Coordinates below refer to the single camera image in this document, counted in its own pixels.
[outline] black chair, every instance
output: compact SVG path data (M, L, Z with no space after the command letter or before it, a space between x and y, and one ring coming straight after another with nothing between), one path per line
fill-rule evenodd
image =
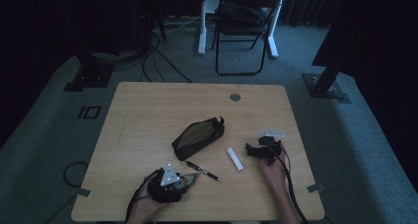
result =
M216 42L216 72L222 76L255 75L261 72L264 65L264 56L267 46L267 37L270 31L270 22L273 11L278 7L280 0L220 0L216 11L215 34L212 49ZM220 39L220 35L235 36L234 39ZM250 49L260 36L264 36L261 64L256 71L249 72L220 72L219 70L219 43L231 41L251 41Z

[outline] table top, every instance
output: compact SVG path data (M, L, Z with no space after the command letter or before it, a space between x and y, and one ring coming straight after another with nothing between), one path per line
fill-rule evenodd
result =
M233 101L231 94L241 99ZM220 177L200 175L180 202L163 209L155 221L278 220L257 159L245 144L256 146L259 131L276 129L290 157L296 200L309 220L323 218L305 148L286 90L277 85L120 83L107 113L82 188L72 211L75 221L123 221L129 200L155 170L172 164L182 175L194 173L179 161L172 142L190 124L211 117L225 119L223 137L188 160ZM226 150L232 147L244 169L238 172Z

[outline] black pen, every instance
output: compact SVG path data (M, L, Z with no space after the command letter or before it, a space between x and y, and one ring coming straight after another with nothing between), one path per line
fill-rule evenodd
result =
M193 163L191 163L189 161L185 161L185 163L187 164L188 167L190 167L190 168L192 168L192 169L194 169L196 171L202 172L203 174L207 175L208 177L212 178L215 181L218 181L218 182L221 182L222 181L219 177L213 175L212 173L210 173L210 172L208 172L208 171L206 171L204 169L201 169L200 167L198 167L197 165L195 165L195 164L193 164Z

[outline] black metal base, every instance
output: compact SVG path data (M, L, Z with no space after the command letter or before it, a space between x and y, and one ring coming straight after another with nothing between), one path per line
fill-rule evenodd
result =
M338 83L334 81L332 86L326 90L318 90L316 88L317 79L320 77L320 74L302 74L305 80L305 84L308 87L310 95L312 98L322 98L322 99L336 99L340 104L351 104L350 99L346 93L341 92Z
M64 92L82 92L84 88L106 88L113 73L114 65L96 63L99 66L96 74L87 77L85 66L82 66L74 77L73 82L67 83Z

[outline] white glue stick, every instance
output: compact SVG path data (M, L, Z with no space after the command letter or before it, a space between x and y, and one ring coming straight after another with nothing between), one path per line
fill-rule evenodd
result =
M243 164L241 164L240 159L238 159L237 155L234 152L233 148L228 148L227 150L228 155L230 156L231 160L233 160L234 164L236 165L238 171L242 171L244 169Z

